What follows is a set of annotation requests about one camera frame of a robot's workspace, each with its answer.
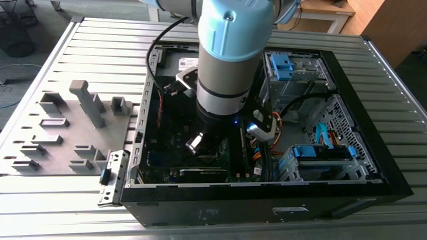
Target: metal bracket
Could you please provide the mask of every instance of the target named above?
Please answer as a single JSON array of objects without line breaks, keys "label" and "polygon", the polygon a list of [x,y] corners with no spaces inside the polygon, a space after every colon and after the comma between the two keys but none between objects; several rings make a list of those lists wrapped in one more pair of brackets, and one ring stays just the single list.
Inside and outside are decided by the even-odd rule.
[{"label": "metal bracket", "polygon": [[113,151],[108,156],[107,168],[100,174],[99,207],[119,207],[121,189],[125,182],[127,166],[131,153],[127,150]]}]

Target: floor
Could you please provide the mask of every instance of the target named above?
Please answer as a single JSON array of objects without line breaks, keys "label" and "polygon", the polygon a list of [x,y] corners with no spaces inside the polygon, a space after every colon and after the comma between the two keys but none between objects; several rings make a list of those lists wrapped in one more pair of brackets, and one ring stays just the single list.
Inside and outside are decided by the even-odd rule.
[{"label": "floor", "polygon": [[[39,19],[39,25],[28,28],[28,32],[36,44],[36,51],[31,56],[23,58],[11,58],[0,51],[0,67],[9,64],[43,65],[72,16],[149,20],[148,10],[144,5],[139,7],[63,2],[63,11],[57,12],[48,1],[37,2],[36,0],[35,2],[36,8],[33,11]],[[160,12],[161,22],[173,22],[175,20],[176,18],[171,18],[168,13]],[[9,81],[7,85],[0,86],[0,130],[16,108],[16,105],[7,108],[1,108],[1,106],[16,103],[21,99],[36,76],[36,71],[37,67],[35,66],[17,66],[1,70],[0,78],[9,79]],[[420,104],[427,108],[427,61],[419,60],[418,56],[411,54],[396,68],[396,72],[419,99]]]},{"label": "floor", "polygon": [[[36,51],[28,57],[11,58],[0,50],[0,68],[11,64],[43,65],[72,16],[149,21],[148,10],[143,4],[141,6],[119,6],[61,2],[63,11],[57,12],[48,1],[35,0],[35,3],[33,11],[39,24],[27,30],[36,44]],[[168,13],[161,12],[160,21],[175,22],[176,18],[171,18]],[[1,108],[1,106],[16,103],[21,99],[37,74],[37,69],[35,66],[16,66],[0,70],[1,80],[9,79],[7,85],[0,85],[0,130],[16,108],[16,105],[7,108]]]}]

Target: black computer chassis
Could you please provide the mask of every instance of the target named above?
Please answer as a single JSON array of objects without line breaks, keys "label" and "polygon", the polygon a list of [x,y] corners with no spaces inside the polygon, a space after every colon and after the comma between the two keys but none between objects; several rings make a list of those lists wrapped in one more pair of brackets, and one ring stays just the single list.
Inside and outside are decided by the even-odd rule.
[{"label": "black computer chassis", "polygon": [[414,194],[333,53],[275,47],[265,50],[313,53],[323,58],[383,183],[123,188],[120,203],[143,226],[340,219]]}]

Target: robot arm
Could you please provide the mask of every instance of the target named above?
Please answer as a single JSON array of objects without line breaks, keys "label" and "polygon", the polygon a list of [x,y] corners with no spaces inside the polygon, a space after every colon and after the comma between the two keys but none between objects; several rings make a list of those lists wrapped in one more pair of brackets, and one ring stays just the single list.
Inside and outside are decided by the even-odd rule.
[{"label": "robot arm", "polygon": [[[140,0],[163,11],[199,19],[203,11],[204,0]],[[273,7],[275,24],[289,22],[301,0],[263,0],[269,1]]]},{"label": "robot arm", "polygon": [[199,19],[196,103],[204,122],[201,136],[227,132],[237,114],[252,118],[247,131],[260,141],[272,139],[276,121],[271,112],[252,108],[247,101],[272,24],[291,20],[300,0],[140,1]]}]

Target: blue cable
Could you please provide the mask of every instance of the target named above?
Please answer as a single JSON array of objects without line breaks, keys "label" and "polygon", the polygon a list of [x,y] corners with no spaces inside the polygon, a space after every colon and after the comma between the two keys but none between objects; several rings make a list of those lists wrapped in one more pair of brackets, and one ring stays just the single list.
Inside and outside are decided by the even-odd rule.
[{"label": "blue cable", "polygon": [[9,105],[5,105],[5,106],[0,106],[0,109],[5,109],[8,107],[12,107],[13,105],[19,104],[21,100],[19,100],[17,102],[9,104]]}]

